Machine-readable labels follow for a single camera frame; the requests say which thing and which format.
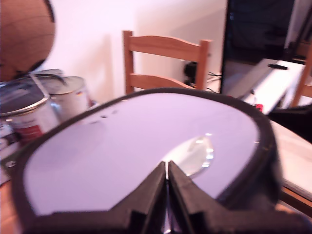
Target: chair slat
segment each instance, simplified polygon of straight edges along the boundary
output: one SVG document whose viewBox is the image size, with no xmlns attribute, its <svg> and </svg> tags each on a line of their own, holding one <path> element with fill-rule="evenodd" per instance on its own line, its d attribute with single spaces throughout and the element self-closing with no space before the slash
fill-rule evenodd
<svg viewBox="0 0 312 234">
<path fill-rule="evenodd" d="M 159 36 L 130 37 L 130 50 L 198 62 L 199 45 Z"/>
<path fill-rule="evenodd" d="M 130 77 L 131 86 L 141 89 L 151 89 L 156 87 L 191 88 L 190 86 L 171 78 L 139 74 L 130 74 Z"/>
</svg>

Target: wooden chair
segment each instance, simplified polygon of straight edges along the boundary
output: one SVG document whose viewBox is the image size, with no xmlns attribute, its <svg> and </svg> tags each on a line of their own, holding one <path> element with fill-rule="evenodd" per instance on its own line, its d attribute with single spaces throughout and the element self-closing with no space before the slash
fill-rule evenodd
<svg viewBox="0 0 312 234">
<path fill-rule="evenodd" d="M 306 59 L 306 66 L 300 78 L 291 107 L 295 107 L 298 105 L 298 102 L 301 96 L 312 98 L 312 85 L 306 84 L 310 71 L 311 71 L 311 67 L 312 67 L 312 43 L 310 44 L 310 47 L 309 47 L 309 52 L 307 54 L 307 59 Z"/>
<path fill-rule="evenodd" d="M 209 40 L 201 40 L 200 45 L 197 45 L 170 37 L 134 37 L 132 36 L 132 31 L 123 31 L 123 42 L 126 94 L 132 93 L 134 87 L 142 89 L 156 87 L 191 88 L 172 78 L 135 74 L 133 68 L 133 51 L 197 62 L 196 89 L 202 90 L 206 88 L 204 82 L 206 81 Z"/>
</svg>

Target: can lid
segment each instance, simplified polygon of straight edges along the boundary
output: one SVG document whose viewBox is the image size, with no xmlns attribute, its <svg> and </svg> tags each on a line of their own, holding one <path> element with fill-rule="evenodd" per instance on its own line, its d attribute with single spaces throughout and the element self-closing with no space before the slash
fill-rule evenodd
<svg viewBox="0 0 312 234">
<path fill-rule="evenodd" d="M 48 98 L 31 78 L 10 81 L 0 87 L 0 116 L 12 116 L 37 108 Z"/>
<path fill-rule="evenodd" d="M 34 72 L 34 74 L 53 74 L 62 77 L 64 72 L 61 69 L 47 69 Z"/>
<path fill-rule="evenodd" d="M 81 77 L 63 77 L 63 81 L 53 77 L 39 77 L 44 88 L 51 95 L 60 95 L 72 93 L 84 86 L 84 80 Z"/>
</svg>

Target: white wall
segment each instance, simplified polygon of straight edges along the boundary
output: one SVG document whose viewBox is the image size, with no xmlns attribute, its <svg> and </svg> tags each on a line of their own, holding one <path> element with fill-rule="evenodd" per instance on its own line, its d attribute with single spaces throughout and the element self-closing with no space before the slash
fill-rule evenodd
<svg viewBox="0 0 312 234">
<path fill-rule="evenodd" d="M 59 68 L 86 79 L 92 98 L 124 94 L 122 30 L 173 36 L 199 43 L 212 39 L 209 70 L 219 72 L 226 0 L 51 0 L 56 38 L 42 69 Z M 135 55 L 137 72 L 183 80 L 177 59 Z"/>
</svg>

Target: black monitor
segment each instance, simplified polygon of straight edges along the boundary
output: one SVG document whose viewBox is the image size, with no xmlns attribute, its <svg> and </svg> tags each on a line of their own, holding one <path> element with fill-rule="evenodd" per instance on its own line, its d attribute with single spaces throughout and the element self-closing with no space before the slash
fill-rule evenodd
<svg viewBox="0 0 312 234">
<path fill-rule="evenodd" d="M 254 79 L 250 84 L 259 83 L 264 74 L 255 76 L 257 65 L 264 67 L 266 61 L 274 63 L 285 58 L 287 50 L 284 47 L 293 4 L 294 0 L 228 0 L 221 93 L 233 93 L 235 85 L 245 83 L 243 78 Z M 252 86 L 240 88 L 242 90 L 234 93 L 244 96 Z"/>
</svg>

